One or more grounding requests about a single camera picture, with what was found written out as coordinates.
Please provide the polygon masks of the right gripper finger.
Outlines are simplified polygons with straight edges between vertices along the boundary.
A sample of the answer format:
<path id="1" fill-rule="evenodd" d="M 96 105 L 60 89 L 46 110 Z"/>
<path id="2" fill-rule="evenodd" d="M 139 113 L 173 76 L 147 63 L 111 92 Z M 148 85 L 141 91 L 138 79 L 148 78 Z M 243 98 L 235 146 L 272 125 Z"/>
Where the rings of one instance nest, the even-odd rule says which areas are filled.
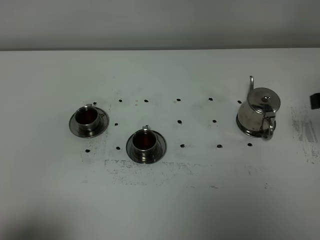
<path id="1" fill-rule="evenodd" d="M 320 109 L 320 93 L 314 93 L 310 97 L 310 107 L 312 110 Z"/>

